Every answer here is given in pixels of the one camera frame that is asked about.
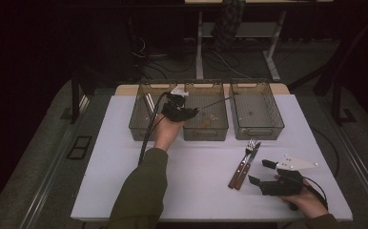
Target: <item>knife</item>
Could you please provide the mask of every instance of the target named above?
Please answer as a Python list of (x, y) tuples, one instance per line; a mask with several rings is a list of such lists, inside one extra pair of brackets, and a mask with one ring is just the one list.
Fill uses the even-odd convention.
[(241, 174), (237, 182), (235, 183), (235, 189), (239, 190), (241, 185), (243, 184), (244, 178), (246, 177), (247, 173), (249, 173), (250, 166), (256, 157), (256, 154), (258, 152), (258, 148), (260, 145), (261, 145), (261, 142), (258, 142), (256, 146), (254, 147), (254, 149), (252, 150), (252, 153), (250, 154), (249, 159), (247, 160), (247, 163), (243, 168), (243, 171), (241, 171)]

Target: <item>white table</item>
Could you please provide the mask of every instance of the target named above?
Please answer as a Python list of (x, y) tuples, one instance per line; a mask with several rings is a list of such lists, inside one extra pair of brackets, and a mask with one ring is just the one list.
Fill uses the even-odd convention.
[[(128, 174), (137, 166), (142, 142), (133, 141), (128, 127), (134, 95), (113, 96), (83, 178), (72, 218), (107, 220)], [(249, 174), (274, 180), (275, 170), (261, 165), (262, 159), (279, 161), (284, 155), (318, 163), (300, 171), (326, 192), (329, 209), (339, 220), (352, 220), (352, 212), (340, 192), (294, 95), (275, 94), (285, 123), (278, 140), (262, 141)], [(229, 130), (225, 141), (184, 141), (182, 132), (169, 151), (169, 186), (160, 221), (288, 221), (303, 219), (279, 198), (261, 195), (246, 179), (240, 191), (229, 181), (244, 156), (247, 141), (235, 139), (227, 101)]]

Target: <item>black device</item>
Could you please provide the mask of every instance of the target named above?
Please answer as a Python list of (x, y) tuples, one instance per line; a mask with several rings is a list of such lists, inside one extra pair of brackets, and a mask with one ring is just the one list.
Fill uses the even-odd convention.
[(184, 104), (186, 98), (182, 95), (167, 94), (167, 99), (168, 101), (163, 105), (161, 113), (173, 122), (180, 122), (193, 118), (199, 112), (197, 108), (185, 108)]
[[(272, 169), (275, 163), (272, 161), (263, 160), (263, 165)], [(299, 194), (303, 187), (307, 188), (323, 206), (328, 209), (327, 199), (324, 198), (316, 189), (310, 185), (303, 183), (304, 177), (299, 171), (289, 171), (283, 169), (276, 169), (279, 174), (279, 178), (273, 181), (261, 181), (256, 177), (249, 175), (249, 180), (252, 184), (258, 186), (264, 196), (292, 196)], [(296, 211), (297, 207), (293, 203), (289, 203), (291, 210)]]

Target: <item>green sleeve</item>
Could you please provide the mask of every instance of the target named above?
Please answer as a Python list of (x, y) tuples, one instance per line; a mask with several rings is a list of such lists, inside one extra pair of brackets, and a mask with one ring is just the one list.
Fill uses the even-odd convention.
[(340, 229), (341, 225), (331, 214), (306, 220), (309, 229)]
[(168, 155), (153, 148), (125, 180), (107, 228), (154, 228), (163, 212)]

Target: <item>fork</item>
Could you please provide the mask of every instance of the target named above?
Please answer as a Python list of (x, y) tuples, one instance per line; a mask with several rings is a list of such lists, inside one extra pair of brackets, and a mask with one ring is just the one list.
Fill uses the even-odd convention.
[(229, 182), (228, 187), (233, 189), (235, 187), (235, 184), (237, 183), (238, 177), (241, 174), (241, 171), (243, 170), (244, 165), (246, 164), (247, 161), (247, 157), (252, 153), (254, 147), (256, 146), (257, 141), (252, 138), (250, 139), (249, 143), (246, 146), (246, 154), (244, 155), (244, 157), (241, 159), (239, 165), (237, 166), (237, 169), (235, 170), (235, 174), (231, 179), (231, 182)]

